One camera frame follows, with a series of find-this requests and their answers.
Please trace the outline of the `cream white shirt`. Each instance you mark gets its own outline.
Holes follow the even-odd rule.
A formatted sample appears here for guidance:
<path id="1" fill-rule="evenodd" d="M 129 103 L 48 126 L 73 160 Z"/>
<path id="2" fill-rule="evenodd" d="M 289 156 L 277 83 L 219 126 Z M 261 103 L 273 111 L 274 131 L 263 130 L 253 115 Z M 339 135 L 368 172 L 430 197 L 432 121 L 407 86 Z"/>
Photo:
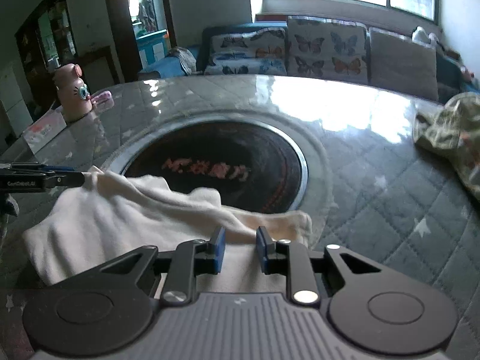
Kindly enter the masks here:
<path id="1" fill-rule="evenodd" d="M 143 245 L 175 250 L 182 242 L 226 233 L 221 272 L 202 275 L 205 292 L 281 292 L 285 279 L 263 275 L 256 229 L 274 240 L 307 245 L 312 220 L 303 211 L 260 214 L 222 205 L 215 189 L 171 191 L 162 177 L 126 178 L 92 167 L 80 188 L 66 189 L 39 224 L 24 232 L 29 259 L 46 284 L 56 284 Z"/>

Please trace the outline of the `round black induction cooktop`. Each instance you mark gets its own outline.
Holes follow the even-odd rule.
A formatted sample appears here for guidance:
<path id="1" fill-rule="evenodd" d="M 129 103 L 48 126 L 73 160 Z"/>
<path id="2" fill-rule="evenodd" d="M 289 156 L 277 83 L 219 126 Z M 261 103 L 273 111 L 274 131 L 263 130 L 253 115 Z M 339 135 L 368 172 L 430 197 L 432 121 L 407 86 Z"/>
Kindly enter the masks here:
<path id="1" fill-rule="evenodd" d="M 263 214 L 296 209 L 308 182 L 298 145 L 262 122 L 197 121 L 152 137 L 121 171 L 127 177 L 159 176 L 189 194 L 215 189 L 224 205 Z"/>

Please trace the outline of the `pink tissue box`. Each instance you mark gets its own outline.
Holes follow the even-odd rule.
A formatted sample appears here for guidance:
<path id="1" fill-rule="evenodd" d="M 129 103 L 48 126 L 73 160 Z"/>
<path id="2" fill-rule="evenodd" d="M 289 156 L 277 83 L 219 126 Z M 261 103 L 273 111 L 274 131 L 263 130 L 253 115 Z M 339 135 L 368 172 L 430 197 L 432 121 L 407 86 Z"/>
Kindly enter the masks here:
<path id="1" fill-rule="evenodd" d="M 22 138 L 30 151 L 35 155 L 44 146 L 59 135 L 67 124 L 64 120 L 62 108 L 49 110 L 40 119 L 22 132 Z"/>

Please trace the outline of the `upright butterfly print cushion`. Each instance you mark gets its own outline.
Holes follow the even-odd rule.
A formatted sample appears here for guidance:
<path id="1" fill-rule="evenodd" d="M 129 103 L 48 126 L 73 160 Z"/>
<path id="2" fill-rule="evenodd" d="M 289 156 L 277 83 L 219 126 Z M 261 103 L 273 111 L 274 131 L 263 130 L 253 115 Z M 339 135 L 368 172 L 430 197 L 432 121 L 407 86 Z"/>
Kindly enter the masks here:
<path id="1" fill-rule="evenodd" d="M 290 16 L 287 74 L 368 84 L 367 28 L 357 22 Z"/>

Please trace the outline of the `lying butterfly print cushion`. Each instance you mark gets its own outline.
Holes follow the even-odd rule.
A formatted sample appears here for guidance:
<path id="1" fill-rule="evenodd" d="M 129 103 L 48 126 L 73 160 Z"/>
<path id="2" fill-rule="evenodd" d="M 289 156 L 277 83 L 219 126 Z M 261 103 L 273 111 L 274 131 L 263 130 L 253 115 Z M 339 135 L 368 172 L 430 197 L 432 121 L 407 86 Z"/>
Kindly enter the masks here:
<path id="1" fill-rule="evenodd" d="M 285 76 L 286 43 L 283 28 L 214 35 L 204 74 Z"/>

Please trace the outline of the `dark blue sofa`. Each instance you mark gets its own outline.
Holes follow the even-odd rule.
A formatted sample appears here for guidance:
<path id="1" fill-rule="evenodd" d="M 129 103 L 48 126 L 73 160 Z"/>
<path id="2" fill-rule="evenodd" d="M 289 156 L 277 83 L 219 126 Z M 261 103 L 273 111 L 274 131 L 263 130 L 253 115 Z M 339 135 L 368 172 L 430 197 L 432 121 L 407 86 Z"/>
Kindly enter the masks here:
<path id="1" fill-rule="evenodd" d="M 197 47 L 171 49 L 141 80 L 187 75 L 264 75 L 338 80 L 446 103 L 479 93 L 465 67 L 427 43 L 361 23 L 306 16 L 206 28 Z"/>

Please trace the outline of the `pink hair clip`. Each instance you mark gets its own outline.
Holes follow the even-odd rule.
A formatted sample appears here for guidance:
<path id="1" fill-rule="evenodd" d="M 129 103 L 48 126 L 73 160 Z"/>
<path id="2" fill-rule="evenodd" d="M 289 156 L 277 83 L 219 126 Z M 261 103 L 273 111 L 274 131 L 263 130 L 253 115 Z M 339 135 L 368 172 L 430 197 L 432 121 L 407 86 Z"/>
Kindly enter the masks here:
<path id="1" fill-rule="evenodd" d="M 105 90 L 101 93 L 95 94 L 90 98 L 93 108 L 96 107 L 113 107 L 115 102 L 112 93 Z"/>

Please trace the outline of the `white plush toy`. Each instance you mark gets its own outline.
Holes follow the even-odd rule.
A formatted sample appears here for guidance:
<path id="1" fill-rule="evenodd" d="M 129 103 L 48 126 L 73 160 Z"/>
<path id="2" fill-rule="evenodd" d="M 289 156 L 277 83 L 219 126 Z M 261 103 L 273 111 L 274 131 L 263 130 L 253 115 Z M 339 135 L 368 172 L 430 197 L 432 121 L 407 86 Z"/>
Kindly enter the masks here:
<path id="1" fill-rule="evenodd" d="M 439 38 L 435 33 L 427 33 L 424 28 L 417 26 L 412 33 L 412 41 L 418 44 L 426 44 L 430 47 L 437 47 Z"/>

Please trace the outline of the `green patterned garment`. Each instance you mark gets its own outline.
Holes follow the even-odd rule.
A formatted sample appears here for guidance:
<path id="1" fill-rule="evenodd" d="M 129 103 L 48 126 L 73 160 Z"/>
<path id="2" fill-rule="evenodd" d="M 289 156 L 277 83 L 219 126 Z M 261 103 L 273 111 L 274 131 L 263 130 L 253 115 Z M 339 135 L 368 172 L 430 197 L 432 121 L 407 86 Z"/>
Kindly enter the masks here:
<path id="1" fill-rule="evenodd" d="M 479 95 L 457 94 L 433 114 L 418 112 L 414 143 L 446 158 L 462 184 L 479 198 Z"/>

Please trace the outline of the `plain grey cushion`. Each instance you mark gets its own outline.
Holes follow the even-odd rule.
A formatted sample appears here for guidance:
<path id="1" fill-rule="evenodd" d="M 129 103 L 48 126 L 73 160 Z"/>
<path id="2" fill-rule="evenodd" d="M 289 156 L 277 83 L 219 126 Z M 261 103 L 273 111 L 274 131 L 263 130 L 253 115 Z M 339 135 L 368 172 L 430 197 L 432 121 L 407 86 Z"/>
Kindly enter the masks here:
<path id="1" fill-rule="evenodd" d="M 436 51 L 411 39 L 371 27 L 370 84 L 438 101 Z"/>

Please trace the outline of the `dark wooden cabinet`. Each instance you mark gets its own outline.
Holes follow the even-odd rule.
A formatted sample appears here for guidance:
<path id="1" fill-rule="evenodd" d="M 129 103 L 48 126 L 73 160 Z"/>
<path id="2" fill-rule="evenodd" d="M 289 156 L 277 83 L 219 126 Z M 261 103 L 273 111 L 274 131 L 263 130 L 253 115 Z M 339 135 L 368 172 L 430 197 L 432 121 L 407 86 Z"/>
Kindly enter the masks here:
<path id="1" fill-rule="evenodd" d="M 59 102 L 55 70 L 77 60 L 67 0 L 42 0 L 16 32 L 19 57 L 32 99 L 33 119 Z"/>

